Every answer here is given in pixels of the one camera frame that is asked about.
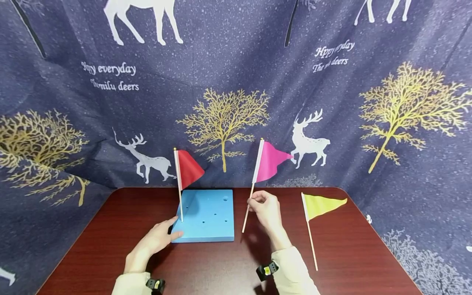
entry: wrist strap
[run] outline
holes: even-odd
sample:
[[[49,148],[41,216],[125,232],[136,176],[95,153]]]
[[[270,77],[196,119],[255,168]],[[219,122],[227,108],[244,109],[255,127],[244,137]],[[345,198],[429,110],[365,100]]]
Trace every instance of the wrist strap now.
[[[256,269],[256,273],[259,276],[259,279],[261,282],[267,280],[274,272],[278,270],[278,265],[275,263],[275,261],[271,261],[268,265],[266,266],[259,266]]]
[[[152,290],[152,295],[162,295],[164,293],[164,287],[166,285],[166,281],[163,279],[152,279],[150,278],[146,286]]]

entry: hand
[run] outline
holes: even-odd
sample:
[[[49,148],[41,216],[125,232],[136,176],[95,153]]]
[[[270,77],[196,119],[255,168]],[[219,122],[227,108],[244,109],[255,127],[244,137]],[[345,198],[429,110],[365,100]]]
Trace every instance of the hand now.
[[[257,191],[247,200],[249,211],[256,212],[259,222],[264,226],[275,251],[292,247],[287,232],[282,226],[280,203],[277,197],[266,191]]]
[[[178,217],[163,221],[156,224],[151,230],[139,241],[136,247],[126,257],[124,273],[144,272],[149,258],[164,249],[171,241],[180,238],[184,233],[181,231],[167,234]]]

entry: white sleeve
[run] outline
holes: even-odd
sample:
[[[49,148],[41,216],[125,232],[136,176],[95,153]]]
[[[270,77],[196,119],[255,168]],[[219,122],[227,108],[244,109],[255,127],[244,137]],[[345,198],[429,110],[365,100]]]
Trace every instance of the white sleeve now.
[[[276,251],[272,260],[279,267],[274,281],[280,295],[320,295],[297,248]]]
[[[117,278],[111,295],[151,295],[146,286],[151,277],[149,272],[127,273]]]

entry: white deer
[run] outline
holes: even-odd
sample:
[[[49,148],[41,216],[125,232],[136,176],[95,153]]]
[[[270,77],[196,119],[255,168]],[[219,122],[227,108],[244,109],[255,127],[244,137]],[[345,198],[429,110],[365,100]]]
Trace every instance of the white deer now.
[[[0,267],[0,277],[6,278],[7,280],[9,280],[10,281],[9,286],[11,286],[16,280],[14,273],[8,272],[1,267]]]
[[[175,0],[108,0],[103,11],[107,16],[111,33],[113,34],[113,39],[116,43],[118,43],[118,45],[123,45],[123,41],[120,39],[115,27],[115,16],[117,15],[118,18],[121,19],[133,33],[136,40],[138,40],[139,43],[144,43],[144,39],[139,35],[138,31],[126,17],[126,12],[130,6],[135,6],[142,9],[152,8],[154,10],[157,27],[157,41],[163,46],[166,45],[166,42],[162,38],[162,18],[164,17],[164,12],[166,12],[167,16],[169,17],[170,25],[174,30],[174,36],[177,40],[177,43],[182,44],[184,41],[180,38],[177,29],[177,22],[174,17],[174,2]]]
[[[151,167],[158,170],[162,176],[164,176],[164,180],[166,181],[168,177],[173,177],[174,179],[177,178],[176,176],[167,173],[167,169],[171,166],[170,161],[164,157],[156,157],[156,158],[151,158],[146,155],[143,155],[139,153],[136,150],[136,146],[139,144],[145,144],[147,141],[144,140],[143,135],[140,133],[140,137],[135,136],[135,139],[132,139],[132,142],[128,144],[123,144],[121,141],[117,140],[117,133],[115,132],[115,129],[113,129],[113,133],[115,134],[115,141],[118,143],[119,146],[124,147],[128,151],[130,151],[133,156],[135,156],[139,162],[136,164],[136,174],[143,177],[144,175],[141,172],[141,166],[144,165],[146,167],[146,183],[149,183],[149,170],[151,170]]]
[[[302,161],[303,156],[305,154],[310,154],[314,152],[316,153],[316,161],[312,164],[312,166],[316,165],[316,162],[318,162],[321,157],[323,157],[323,163],[321,165],[324,166],[326,164],[326,154],[324,153],[324,149],[328,144],[331,143],[329,139],[309,138],[306,137],[305,134],[303,134],[303,128],[307,127],[309,123],[319,122],[321,119],[323,119],[323,117],[321,116],[322,114],[323,109],[320,110],[319,114],[318,111],[315,111],[314,118],[312,118],[312,114],[310,114],[308,120],[303,118],[303,121],[301,123],[298,123],[297,119],[295,119],[294,121],[292,141],[295,145],[295,149],[291,152],[291,154],[292,156],[294,156],[296,153],[298,153],[298,165],[296,169],[300,167],[300,162]],[[292,158],[291,161],[294,164],[297,164],[295,158]]]
[[[401,0],[394,0],[393,1],[392,7],[390,8],[390,11],[389,11],[388,16],[387,16],[387,22],[389,24],[392,23],[392,16],[393,16],[396,8],[398,7],[398,4],[400,4],[400,1]],[[408,20],[408,10],[410,9],[411,2],[412,2],[412,0],[405,0],[405,9],[403,11],[403,17],[402,17],[402,20],[404,22],[406,22]],[[364,6],[365,6],[366,3],[367,3],[367,12],[369,14],[369,22],[370,23],[375,22],[374,13],[372,12],[372,0],[364,0],[364,4],[362,4],[362,7],[359,10],[359,13],[357,14],[357,17],[355,18],[354,25],[357,25],[358,20],[359,20],[359,15],[361,15],[362,9],[364,9]]]

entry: table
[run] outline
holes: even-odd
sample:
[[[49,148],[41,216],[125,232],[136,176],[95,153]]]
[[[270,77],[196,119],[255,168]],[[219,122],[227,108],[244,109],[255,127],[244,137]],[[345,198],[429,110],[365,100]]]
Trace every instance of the table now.
[[[265,188],[278,196],[284,227],[322,295],[421,295],[365,217],[339,188]],[[315,271],[300,192],[346,205],[310,221]],[[235,241],[171,244],[153,256],[148,271],[166,280],[165,295],[271,295],[273,280],[255,272],[270,261],[270,243],[250,213],[241,234],[249,188],[235,188]],[[175,188],[121,188],[108,198],[39,295],[109,295],[125,257],[152,226],[173,217]]]

